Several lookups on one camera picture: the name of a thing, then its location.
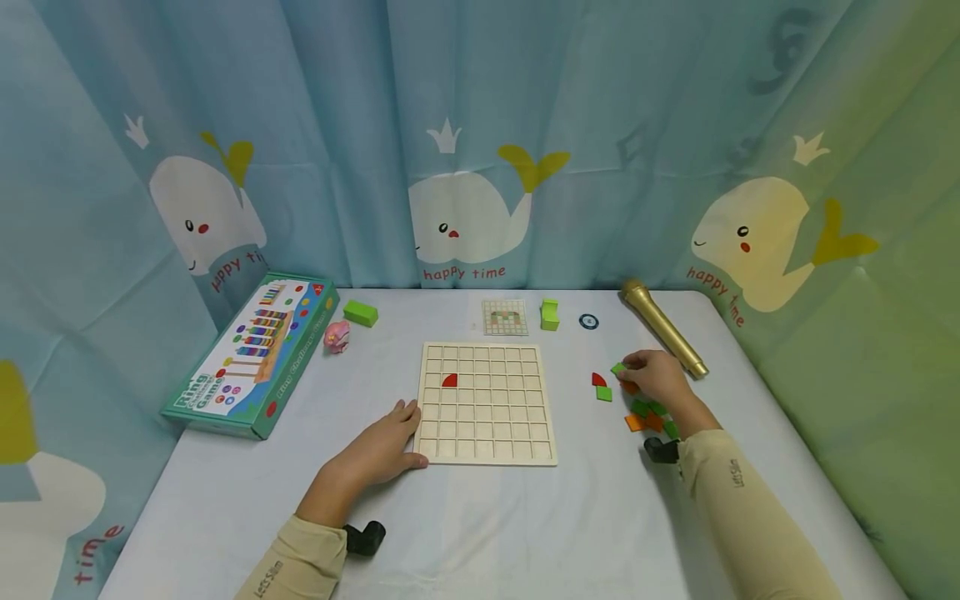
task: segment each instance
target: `pink toy pig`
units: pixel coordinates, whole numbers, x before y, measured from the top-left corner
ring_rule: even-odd
[[[338,321],[331,323],[324,331],[324,346],[330,348],[331,354],[339,354],[347,349],[350,341],[350,323]]]

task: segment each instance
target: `gold microphone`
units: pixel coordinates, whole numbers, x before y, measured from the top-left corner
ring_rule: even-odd
[[[650,296],[650,290],[639,279],[627,279],[621,289],[623,299],[639,314],[644,323],[650,327],[663,345],[670,350],[680,364],[684,366],[694,379],[703,379],[709,373],[703,359],[693,349],[693,346],[684,339],[677,327],[670,323],[666,315]]]

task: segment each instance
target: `toy box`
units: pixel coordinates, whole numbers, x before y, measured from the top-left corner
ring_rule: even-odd
[[[268,273],[160,414],[266,440],[339,301],[331,281]]]

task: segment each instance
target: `blue curtain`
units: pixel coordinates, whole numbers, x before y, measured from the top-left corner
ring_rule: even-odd
[[[876,380],[856,348],[929,331],[931,357],[960,349],[960,289],[933,275],[960,205],[954,4],[0,3],[0,544],[45,557],[29,578],[0,558],[0,580],[96,597],[176,441],[156,410],[269,267],[343,287],[699,289],[913,597],[952,597],[949,501],[902,517],[960,496],[878,498],[906,400],[880,411],[850,382]],[[748,242],[765,262],[744,265]],[[917,321],[870,337],[901,306]],[[830,390],[818,356],[845,368]],[[878,395],[923,386],[957,413],[946,379],[885,376],[902,385]],[[913,460],[955,454],[924,444]],[[57,493],[83,506],[37,541]]]

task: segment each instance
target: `wooden puzzle board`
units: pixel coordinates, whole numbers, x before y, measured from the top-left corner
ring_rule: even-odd
[[[431,463],[554,467],[540,347],[423,345],[414,451]]]
[[[523,300],[483,300],[484,335],[530,335]]]

